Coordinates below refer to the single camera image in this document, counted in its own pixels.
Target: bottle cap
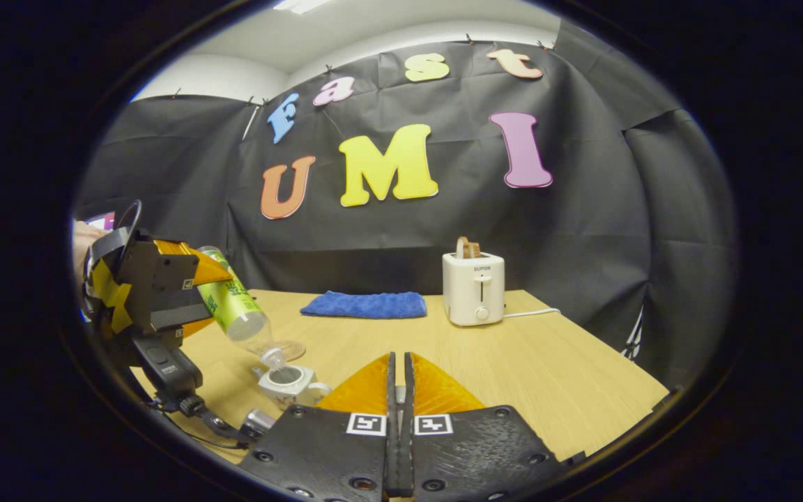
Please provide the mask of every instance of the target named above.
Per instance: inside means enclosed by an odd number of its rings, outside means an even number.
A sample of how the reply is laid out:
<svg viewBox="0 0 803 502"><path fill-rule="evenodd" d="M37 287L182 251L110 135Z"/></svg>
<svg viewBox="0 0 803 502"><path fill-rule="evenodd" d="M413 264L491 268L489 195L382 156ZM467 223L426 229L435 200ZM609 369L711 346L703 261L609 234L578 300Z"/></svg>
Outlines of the bottle cap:
<svg viewBox="0 0 803 502"><path fill-rule="evenodd" d="M286 356L284 356L284 351L280 349L280 347L274 347L274 349L267 350L261 357L262 363L265 366L268 366L270 370L280 370L284 368L287 364Z"/></svg>

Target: ceiling light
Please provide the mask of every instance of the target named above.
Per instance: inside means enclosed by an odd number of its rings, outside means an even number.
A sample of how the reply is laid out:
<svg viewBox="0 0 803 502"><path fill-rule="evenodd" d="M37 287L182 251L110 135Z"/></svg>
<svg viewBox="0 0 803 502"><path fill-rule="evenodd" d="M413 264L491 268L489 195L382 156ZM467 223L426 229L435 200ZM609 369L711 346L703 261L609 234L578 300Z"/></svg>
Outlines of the ceiling light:
<svg viewBox="0 0 803 502"><path fill-rule="evenodd" d="M330 0L284 0L284 2L277 4L274 9L290 10L290 12L294 14L303 14L329 1Z"/></svg>

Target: black fabric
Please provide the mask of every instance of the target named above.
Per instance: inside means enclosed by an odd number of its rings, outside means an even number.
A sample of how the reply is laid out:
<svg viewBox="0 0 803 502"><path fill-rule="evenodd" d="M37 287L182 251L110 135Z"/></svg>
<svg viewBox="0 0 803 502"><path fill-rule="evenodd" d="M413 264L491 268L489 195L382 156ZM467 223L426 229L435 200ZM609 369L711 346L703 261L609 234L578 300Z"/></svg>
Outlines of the black fabric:
<svg viewBox="0 0 803 502"><path fill-rule="evenodd" d="M529 55L544 76L510 75L485 55L500 48ZM249 288L310 293L439 294L440 254L466 235L505 258L507 289L527 289L615 350L643 309L634 360L678 384L716 343L733 283L722 169L689 115L627 58L566 23L557 48L440 43L377 54L276 96L244 140L255 108L245 102L132 102L95 156L79 215L141 198L143 226L223 248ZM433 52L450 74L409 82L404 61ZM355 77L354 94L313 106L341 76ZM294 125L276 145L268 115L294 92ZM494 112L535 115L549 187L504 184L509 163L488 120ZM438 194L398 200L390 191L383 201L341 206L340 143L365 135L385 152L398 128L415 123L432 130L427 158ZM306 155L316 161L302 206L265 218L263 172ZM280 200L291 193L288 171Z"/></svg>

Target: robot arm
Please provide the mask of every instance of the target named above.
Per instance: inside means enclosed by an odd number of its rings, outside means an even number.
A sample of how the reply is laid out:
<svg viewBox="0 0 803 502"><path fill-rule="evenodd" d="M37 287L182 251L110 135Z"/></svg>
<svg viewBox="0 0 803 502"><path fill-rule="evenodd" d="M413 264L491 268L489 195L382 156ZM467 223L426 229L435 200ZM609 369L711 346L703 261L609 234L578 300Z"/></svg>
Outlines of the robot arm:
<svg viewBox="0 0 803 502"><path fill-rule="evenodd" d="M99 238L89 248L83 270L85 310L102 337L109 356L121 367L140 367L157 392L152 405L162 412L181 411L202 419L211 431L247 446L261 436L262 425L238 431L211 412L198 396L204 378L181 351L185 337L203 327L205 305L154 311L154 296L191 289L232 276L210 257L187 243L154 238L135 221Z"/></svg>

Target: hand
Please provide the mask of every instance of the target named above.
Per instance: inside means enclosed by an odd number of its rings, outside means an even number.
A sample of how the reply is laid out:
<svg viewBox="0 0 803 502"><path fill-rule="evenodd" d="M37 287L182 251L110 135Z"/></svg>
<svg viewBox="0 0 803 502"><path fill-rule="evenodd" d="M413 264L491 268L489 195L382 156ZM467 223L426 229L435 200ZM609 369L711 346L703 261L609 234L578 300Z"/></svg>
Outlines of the hand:
<svg viewBox="0 0 803 502"><path fill-rule="evenodd" d="M82 285L83 266L86 253L92 246L92 242L108 235L109 231L88 225L85 222L73 222L73 273L77 287Z"/></svg>

